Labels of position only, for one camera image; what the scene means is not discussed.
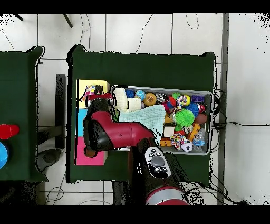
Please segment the yellow ball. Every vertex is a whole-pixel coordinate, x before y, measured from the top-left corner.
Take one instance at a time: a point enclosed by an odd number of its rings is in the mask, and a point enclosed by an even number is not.
[[[190,104],[190,97],[188,95],[184,95],[187,98],[187,103],[185,104],[185,106],[188,106]]]

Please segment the blue ball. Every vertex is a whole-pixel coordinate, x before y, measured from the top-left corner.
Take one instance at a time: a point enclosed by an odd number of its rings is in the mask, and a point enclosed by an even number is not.
[[[185,106],[184,108],[186,108],[187,110],[190,110],[194,117],[198,117],[199,115],[199,107],[196,103],[191,102],[189,105]]]
[[[125,89],[125,92],[126,92],[126,95],[127,95],[128,98],[134,98],[135,93],[134,93],[133,90]]]
[[[141,101],[143,101],[146,98],[146,93],[140,89],[136,91],[135,98],[139,98]]]

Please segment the blue toy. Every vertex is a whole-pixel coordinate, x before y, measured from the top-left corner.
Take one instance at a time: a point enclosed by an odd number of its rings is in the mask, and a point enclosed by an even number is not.
[[[8,152],[6,146],[0,142],[0,169],[3,168],[7,162]]]
[[[198,117],[199,115],[199,108],[198,108],[198,105],[194,102],[191,102],[189,105],[185,106],[186,109],[190,110],[194,117]]]
[[[135,92],[135,98],[139,98],[141,99],[141,101],[144,101],[144,99],[146,98],[146,93],[140,89]]]
[[[128,98],[134,98],[135,93],[134,93],[133,90],[125,89],[125,92],[126,92],[126,95],[127,95]]]

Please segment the green table cover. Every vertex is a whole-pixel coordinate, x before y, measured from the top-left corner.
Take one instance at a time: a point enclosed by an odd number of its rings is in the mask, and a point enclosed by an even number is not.
[[[0,124],[17,124],[18,135],[0,140],[9,159],[0,169],[0,180],[46,181],[35,167],[36,155],[36,63],[42,47],[27,52],[0,51]]]
[[[149,55],[86,52],[75,45],[68,53],[69,83],[67,134],[67,181],[127,180],[128,152],[110,151],[104,166],[74,165],[76,81],[106,80],[110,85],[130,85],[213,92],[215,55]],[[190,181],[209,185],[210,155],[176,155]]]

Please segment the gray plastic container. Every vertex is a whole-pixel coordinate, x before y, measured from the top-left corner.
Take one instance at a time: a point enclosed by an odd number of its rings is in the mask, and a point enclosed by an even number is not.
[[[207,116],[207,121],[201,124],[201,128],[205,129],[205,145],[202,146],[202,151],[197,151],[193,149],[190,152],[185,152],[184,150],[175,149],[174,146],[171,147],[162,147],[160,148],[163,152],[172,152],[174,154],[186,154],[186,155],[207,155],[211,149],[211,139],[212,139],[212,131],[213,131],[213,108],[214,108],[214,97],[211,92],[207,91],[193,91],[193,90],[180,90],[180,89],[162,89],[162,88],[150,88],[150,87],[136,87],[136,86],[124,86],[125,88],[131,89],[133,91],[137,91],[139,89],[143,90],[145,93],[151,92],[161,93],[165,95],[172,95],[174,92],[180,92],[183,95],[189,96],[204,96],[204,103],[207,105],[207,110],[205,115]]]

